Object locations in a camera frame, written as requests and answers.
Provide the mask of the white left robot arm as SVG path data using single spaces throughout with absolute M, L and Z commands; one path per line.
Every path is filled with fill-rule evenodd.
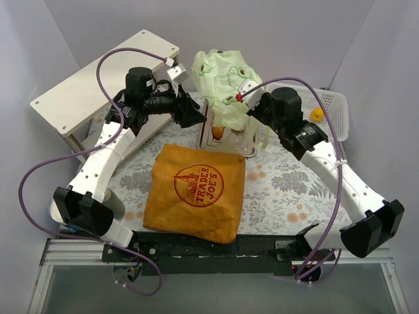
M 182 128 L 206 121 L 199 105 L 181 87 L 188 78 L 185 67 L 175 65 L 168 79 L 156 81 L 146 67 L 129 69 L 125 88 L 113 99 L 105 117 L 96 151 L 89 154 L 75 178 L 53 195 L 50 216 L 56 222 L 76 227 L 117 245 L 117 254 L 127 262 L 138 257 L 139 245 L 132 241 L 133 231 L 120 222 L 120 200 L 107 185 L 123 154 L 136 139 L 149 116 L 170 114 Z

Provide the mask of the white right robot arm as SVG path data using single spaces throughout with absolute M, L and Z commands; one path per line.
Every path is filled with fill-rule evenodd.
M 281 87 L 266 92 L 262 88 L 253 90 L 247 83 L 237 98 L 249 107 L 249 116 L 273 130 L 283 148 L 325 183 L 352 221 L 330 228 L 312 225 L 299 232 L 295 245 L 302 259 L 313 259 L 320 249 L 346 249 L 364 258 L 396 234 L 405 212 L 402 204 L 386 200 L 338 159 L 325 132 L 304 119 L 296 90 Z

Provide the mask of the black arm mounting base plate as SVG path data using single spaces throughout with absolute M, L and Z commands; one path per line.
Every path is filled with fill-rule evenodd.
M 102 262 L 130 263 L 144 276 L 265 273 L 292 276 L 311 249 L 300 235 L 237 235 L 229 244 L 161 232 L 135 232 L 124 250 L 106 244 Z

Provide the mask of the mustard yellow tote bag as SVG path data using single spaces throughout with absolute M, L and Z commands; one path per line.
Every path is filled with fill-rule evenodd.
M 151 175 L 144 228 L 220 244 L 235 240 L 244 200 L 245 157 L 166 144 Z

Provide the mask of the yellow toy lemon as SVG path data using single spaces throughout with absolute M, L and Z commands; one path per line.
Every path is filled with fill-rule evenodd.
M 315 108 L 310 114 L 310 119 L 314 122 L 321 122 L 324 118 L 325 113 L 321 107 Z

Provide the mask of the light green plastic grocery bag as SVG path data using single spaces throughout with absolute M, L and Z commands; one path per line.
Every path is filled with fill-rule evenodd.
M 244 102 L 236 100 L 237 89 L 246 79 L 262 82 L 238 50 L 199 51 L 192 64 L 192 81 L 214 117 L 212 125 L 244 131 L 251 118 Z

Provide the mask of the long orange toy bread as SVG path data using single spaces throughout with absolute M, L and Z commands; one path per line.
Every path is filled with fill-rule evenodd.
M 212 125 L 211 126 L 211 134 L 213 137 L 214 141 L 220 141 L 223 138 L 223 134 L 225 131 L 225 127 L 224 126 L 215 126 Z

